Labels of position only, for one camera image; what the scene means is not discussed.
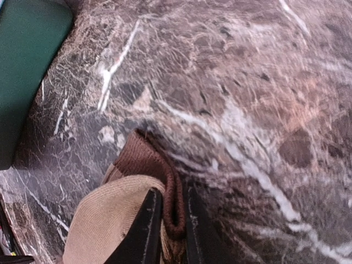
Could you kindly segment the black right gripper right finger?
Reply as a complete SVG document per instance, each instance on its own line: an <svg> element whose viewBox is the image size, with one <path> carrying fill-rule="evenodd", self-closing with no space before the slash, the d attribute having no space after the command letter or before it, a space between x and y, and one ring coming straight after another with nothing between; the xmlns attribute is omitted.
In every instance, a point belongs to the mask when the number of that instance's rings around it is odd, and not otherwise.
<svg viewBox="0 0 352 264"><path fill-rule="evenodd" d="M186 213L186 254L184 263L261 263L246 256L243 248L234 251L218 235L202 198L191 184L183 186Z"/></svg>

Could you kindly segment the tan sock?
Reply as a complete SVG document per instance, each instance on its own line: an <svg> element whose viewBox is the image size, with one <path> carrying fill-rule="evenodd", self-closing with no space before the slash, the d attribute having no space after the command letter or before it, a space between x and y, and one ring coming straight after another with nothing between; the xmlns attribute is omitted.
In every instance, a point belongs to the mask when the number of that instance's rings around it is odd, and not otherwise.
<svg viewBox="0 0 352 264"><path fill-rule="evenodd" d="M165 185L147 175L102 183L79 203L70 225L62 263L104 263L127 235L147 192L163 195ZM185 240L173 240L161 226L161 263L182 263Z"/></svg>

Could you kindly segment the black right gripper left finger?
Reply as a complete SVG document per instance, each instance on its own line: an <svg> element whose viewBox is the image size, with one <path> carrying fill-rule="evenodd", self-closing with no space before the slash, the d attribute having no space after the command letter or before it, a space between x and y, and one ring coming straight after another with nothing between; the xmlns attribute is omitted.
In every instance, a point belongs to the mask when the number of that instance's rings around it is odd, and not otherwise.
<svg viewBox="0 0 352 264"><path fill-rule="evenodd" d="M150 189L127 235L105 264L160 263L162 207L161 192Z"/></svg>

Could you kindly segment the striped brown red sock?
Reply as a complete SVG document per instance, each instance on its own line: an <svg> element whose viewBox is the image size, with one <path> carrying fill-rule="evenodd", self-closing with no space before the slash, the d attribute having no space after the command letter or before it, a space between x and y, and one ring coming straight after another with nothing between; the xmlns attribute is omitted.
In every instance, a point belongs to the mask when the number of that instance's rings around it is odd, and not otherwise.
<svg viewBox="0 0 352 264"><path fill-rule="evenodd" d="M138 174L156 178L165 185L163 220L166 232L173 240L185 238L186 214L179 174L153 135L141 129L135 129L128 135L103 182Z"/></svg>

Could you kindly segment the green plastic divided tray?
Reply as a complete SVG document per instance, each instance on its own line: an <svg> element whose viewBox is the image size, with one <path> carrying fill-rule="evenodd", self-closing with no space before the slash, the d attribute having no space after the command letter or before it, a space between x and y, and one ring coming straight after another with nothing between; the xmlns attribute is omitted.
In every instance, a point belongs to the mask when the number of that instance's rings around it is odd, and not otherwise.
<svg viewBox="0 0 352 264"><path fill-rule="evenodd" d="M67 37L64 1L1 1L1 169L8 169L41 81Z"/></svg>

